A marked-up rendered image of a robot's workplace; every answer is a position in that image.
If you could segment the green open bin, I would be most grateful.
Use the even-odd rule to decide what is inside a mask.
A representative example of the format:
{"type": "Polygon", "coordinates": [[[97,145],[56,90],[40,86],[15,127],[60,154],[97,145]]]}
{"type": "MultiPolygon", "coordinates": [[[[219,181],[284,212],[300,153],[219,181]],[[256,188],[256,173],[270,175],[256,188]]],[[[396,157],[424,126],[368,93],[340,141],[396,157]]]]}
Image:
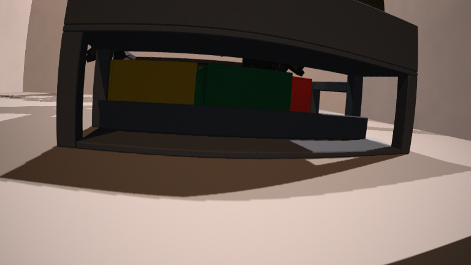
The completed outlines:
{"type": "Polygon", "coordinates": [[[290,111],[292,72],[206,64],[196,72],[194,105],[290,111]]]}

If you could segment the dark grey shelf rack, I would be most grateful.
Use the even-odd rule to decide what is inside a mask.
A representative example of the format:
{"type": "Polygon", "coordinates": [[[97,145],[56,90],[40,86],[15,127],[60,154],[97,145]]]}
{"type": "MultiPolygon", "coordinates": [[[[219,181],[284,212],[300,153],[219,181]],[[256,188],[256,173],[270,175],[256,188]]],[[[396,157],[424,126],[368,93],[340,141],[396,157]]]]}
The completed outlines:
{"type": "Polygon", "coordinates": [[[57,146],[232,159],[408,154],[417,72],[418,26],[355,0],[67,0],[57,146]],[[98,129],[83,138],[88,45],[97,49],[92,127],[98,129]],[[106,101],[114,51],[228,56],[348,76],[312,82],[312,113],[106,101]],[[363,77],[398,77],[391,147],[365,139],[363,77]],[[327,90],[347,93],[345,115],[319,113],[320,91],[327,90]]]}

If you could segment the red bin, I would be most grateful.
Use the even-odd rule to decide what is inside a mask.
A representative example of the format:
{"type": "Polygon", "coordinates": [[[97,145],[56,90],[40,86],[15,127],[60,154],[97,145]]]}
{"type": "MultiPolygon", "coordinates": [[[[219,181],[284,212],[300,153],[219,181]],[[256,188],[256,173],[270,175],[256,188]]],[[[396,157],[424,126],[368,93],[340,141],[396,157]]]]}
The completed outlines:
{"type": "Polygon", "coordinates": [[[309,112],[311,91],[312,79],[293,76],[290,111],[309,112]]]}

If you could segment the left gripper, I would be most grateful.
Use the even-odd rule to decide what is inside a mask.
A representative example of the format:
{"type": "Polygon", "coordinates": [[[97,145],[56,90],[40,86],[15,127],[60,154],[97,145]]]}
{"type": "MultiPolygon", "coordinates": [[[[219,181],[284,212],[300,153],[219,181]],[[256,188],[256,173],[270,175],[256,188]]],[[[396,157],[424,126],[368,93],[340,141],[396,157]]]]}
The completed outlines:
{"type": "Polygon", "coordinates": [[[280,63],[242,58],[242,66],[260,68],[260,69],[271,69],[271,70],[277,71],[276,68],[280,68],[280,63]]]}

